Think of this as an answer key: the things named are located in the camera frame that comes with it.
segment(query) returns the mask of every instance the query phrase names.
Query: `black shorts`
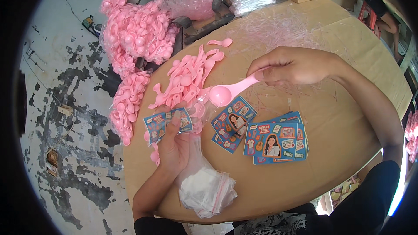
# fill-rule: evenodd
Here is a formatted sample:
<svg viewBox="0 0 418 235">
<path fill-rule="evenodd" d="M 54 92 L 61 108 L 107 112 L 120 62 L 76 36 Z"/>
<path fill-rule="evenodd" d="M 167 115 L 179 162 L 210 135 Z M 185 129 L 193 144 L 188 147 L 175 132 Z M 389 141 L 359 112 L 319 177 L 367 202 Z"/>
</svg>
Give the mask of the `black shorts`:
<svg viewBox="0 0 418 235">
<path fill-rule="evenodd" d="M 384 14 L 389 12 L 385 3 L 382 0 L 365 0 L 367 4 L 373 9 L 378 18 L 383 17 Z"/>
</svg>

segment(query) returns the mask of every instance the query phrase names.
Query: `black shirt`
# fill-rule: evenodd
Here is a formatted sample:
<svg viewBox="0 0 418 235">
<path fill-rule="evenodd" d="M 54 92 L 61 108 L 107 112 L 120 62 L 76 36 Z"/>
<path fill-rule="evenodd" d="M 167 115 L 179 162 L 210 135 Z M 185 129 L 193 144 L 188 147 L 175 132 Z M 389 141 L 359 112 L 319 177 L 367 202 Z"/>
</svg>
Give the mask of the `black shirt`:
<svg viewBox="0 0 418 235">
<path fill-rule="evenodd" d="M 384 161 L 373 167 L 361 185 L 327 215 L 317 215 L 308 203 L 286 212 L 233 223 L 227 235 L 377 234 L 389 212 L 398 186 L 399 166 Z M 186 235 L 181 223 L 142 217 L 134 223 L 137 235 Z"/>
</svg>

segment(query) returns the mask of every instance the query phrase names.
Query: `black sleeve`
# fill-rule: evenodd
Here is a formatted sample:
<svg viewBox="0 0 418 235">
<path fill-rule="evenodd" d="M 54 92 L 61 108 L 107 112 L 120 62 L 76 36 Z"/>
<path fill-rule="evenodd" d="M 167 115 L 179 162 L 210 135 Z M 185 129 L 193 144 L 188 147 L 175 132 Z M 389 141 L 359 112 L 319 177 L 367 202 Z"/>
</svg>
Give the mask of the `black sleeve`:
<svg viewBox="0 0 418 235">
<path fill-rule="evenodd" d="M 169 219 L 142 217 L 133 227 L 136 235 L 187 235 L 181 223 Z"/>
<path fill-rule="evenodd" d="M 359 234 L 377 234 L 398 187 L 400 169 L 394 161 L 373 167 L 360 186 L 329 216 L 335 230 L 352 227 Z"/>
</svg>

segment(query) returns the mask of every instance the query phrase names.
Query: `orange guitar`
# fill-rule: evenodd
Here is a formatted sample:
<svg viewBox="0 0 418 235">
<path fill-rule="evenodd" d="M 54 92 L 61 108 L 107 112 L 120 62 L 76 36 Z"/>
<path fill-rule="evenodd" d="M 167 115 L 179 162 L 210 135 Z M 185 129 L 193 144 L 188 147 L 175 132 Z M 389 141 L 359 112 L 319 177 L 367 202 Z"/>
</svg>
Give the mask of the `orange guitar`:
<svg viewBox="0 0 418 235">
<path fill-rule="evenodd" d="M 257 143 L 257 145 L 256 145 L 256 147 L 255 147 L 255 149 L 257 150 L 257 151 L 261 151 L 262 149 L 263 149 L 263 137 L 264 136 L 261 136 L 261 139 L 260 139 L 260 141 Z"/>
</svg>

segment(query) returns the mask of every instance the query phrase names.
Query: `person's left hand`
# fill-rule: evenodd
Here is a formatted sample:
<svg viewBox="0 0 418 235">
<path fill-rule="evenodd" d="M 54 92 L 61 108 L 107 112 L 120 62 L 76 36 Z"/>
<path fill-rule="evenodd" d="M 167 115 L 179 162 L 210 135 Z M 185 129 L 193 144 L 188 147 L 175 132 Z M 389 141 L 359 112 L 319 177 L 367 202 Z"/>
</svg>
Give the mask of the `person's left hand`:
<svg viewBox="0 0 418 235">
<path fill-rule="evenodd" d="M 175 108 L 185 107 L 187 102 L 183 101 Z M 169 112 L 171 108 L 162 105 L 155 110 L 155 113 Z M 160 165 L 162 169 L 170 174 L 178 175 L 189 161 L 189 134 L 178 134 L 180 128 L 180 112 L 175 112 L 171 122 L 165 128 L 165 135 L 158 143 L 160 154 Z"/>
</svg>

